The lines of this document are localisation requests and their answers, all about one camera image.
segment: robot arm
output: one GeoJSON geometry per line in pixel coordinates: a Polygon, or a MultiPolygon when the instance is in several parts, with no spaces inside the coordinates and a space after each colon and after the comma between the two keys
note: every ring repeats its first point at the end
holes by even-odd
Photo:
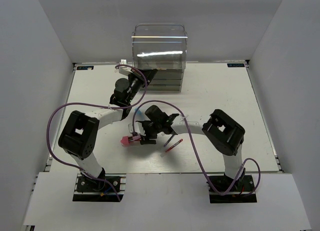
{"type": "MultiPolygon", "coordinates": [[[[140,70],[149,84],[157,73],[157,69],[140,70]]],[[[97,109],[83,113],[73,111],[58,140],[58,145],[72,156],[76,163],[95,178],[105,179],[105,170],[99,165],[93,153],[98,130],[113,122],[125,119],[131,111],[131,101],[137,92],[145,86],[142,76],[136,72],[126,72],[128,78],[120,78],[115,83],[110,104],[121,108],[97,109]]],[[[104,182],[86,177],[92,185],[100,190],[104,182]]]]}
{"type": "MultiPolygon", "coordinates": [[[[147,121],[138,121],[134,125],[139,130],[142,145],[155,144],[157,134],[164,132],[167,135],[187,134],[188,130],[184,118],[180,114],[168,116],[156,105],[149,107],[147,121]]],[[[210,119],[204,123],[188,121],[193,134],[205,135],[214,147],[223,155],[224,174],[232,182],[242,167],[242,143],[245,129],[222,110],[216,109],[210,119]]]]}

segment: marker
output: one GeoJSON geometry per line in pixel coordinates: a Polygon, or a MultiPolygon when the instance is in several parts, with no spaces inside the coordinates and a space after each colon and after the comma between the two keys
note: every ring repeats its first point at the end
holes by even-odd
{"type": "Polygon", "coordinates": [[[163,145],[163,147],[167,146],[168,143],[169,143],[175,136],[176,136],[175,134],[172,134],[172,136],[168,139],[168,141],[165,142],[165,144],[163,145]]]}
{"type": "Polygon", "coordinates": [[[174,147],[176,147],[178,144],[180,144],[183,141],[183,139],[180,139],[178,142],[176,142],[174,145],[172,145],[170,148],[168,148],[165,153],[169,152],[172,150],[174,147]]]}

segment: transparent bin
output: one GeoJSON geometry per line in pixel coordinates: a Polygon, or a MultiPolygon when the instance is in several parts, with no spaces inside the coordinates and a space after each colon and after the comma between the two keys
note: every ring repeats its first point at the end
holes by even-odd
{"type": "Polygon", "coordinates": [[[181,91],[187,38],[185,27],[181,24],[141,23],[135,27],[132,33],[134,66],[138,69],[158,69],[148,90],[181,91]]]}

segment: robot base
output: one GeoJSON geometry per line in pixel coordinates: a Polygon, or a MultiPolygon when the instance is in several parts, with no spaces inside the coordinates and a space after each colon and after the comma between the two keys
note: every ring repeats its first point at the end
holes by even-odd
{"type": "MultiPolygon", "coordinates": [[[[220,192],[227,190],[232,179],[225,175],[209,176],[210,181],[220,192]]],[[[251,175],[244,175],[230,190],[229,194],[220,196],[211,188],[209,189],[210,204],[232,204],[232,203],[257,203],[256,193],[246,195],[255,188],[254,180],[251,175]]]]}
{"type": "MultiPolygon", "coordinates": [[[[122,200],[125,193],[126,176],[125,175],[112,175],[108,174],[105,179],[113,184],[120,199],[122,200]]],[[[109,185],[105,185],[100,190],[96,190],[94,186],[88,182],[87,178],[79,175],[75,185],[73,199],[74,202],[119,202],[116,194],[109,185]]]]}

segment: white tabletop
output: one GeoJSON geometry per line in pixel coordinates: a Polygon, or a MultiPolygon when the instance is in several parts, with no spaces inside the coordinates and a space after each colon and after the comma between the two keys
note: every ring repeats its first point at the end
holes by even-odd
{"type": "Polygon", "coordinates": [[[40,173],[25,216],[34,231],[299,231],[310,229],[291,174],[264,173],[257,203],[210,204],[205,177],[126,176],[122,201],[72,202],[77,170],[40,173]]]}
{"type": "MultiPolygon", "coordinates": [[[[75,72],[68,102],[84,102],[108,105],[114,92],[115,82],[123,78],[114,72],[114,65],[95,65],[93,70],[75,72]]],[[[141,97],[138,93],[132,103],[141,97]]],[[[221,109],[235,119],[245,129],[242,158],[254,158],[262,171],[276,172],[278,166],[266,132],[266,128],[244,67],[229,68],[225,63],[187,63],[183,77],[182,92],[147,92],[147,100],[163,100],[178,106],[188,121],[205,123],[215,109],[221,109]]],[[[145,111],[152,103],[146,104],[145,111]]],[[[168,115],[177,113],[172,107],[157,104],[168,115]]],[[[68,106],[62,120],[65,125],[74,110],[90,112],[95,108],[68,106]]],[[[129,135],[128,124],[131,114],[120,122],[115,122],[99,130],[94,154],[106,173],[196,173],[200,172],[189,136],[176,136],[170,144],[183,138],[183,142],[161,157],[163,144],[168,135],[160,136],[156,145],[135,145],[123,147],[122,136],[129,135]]],[[[197,151],[207,172],[223,172],[224,162],[220,154],[204,135],[193,136],[197,151]]],[[[54,153],[62,160],[75,161],[55,145],[54,153]]],[[[246,164],[247,171],[256,171],[254,163],[246,164]]],[[[72,169],[55,160],[51,172],[72,169]]]]}

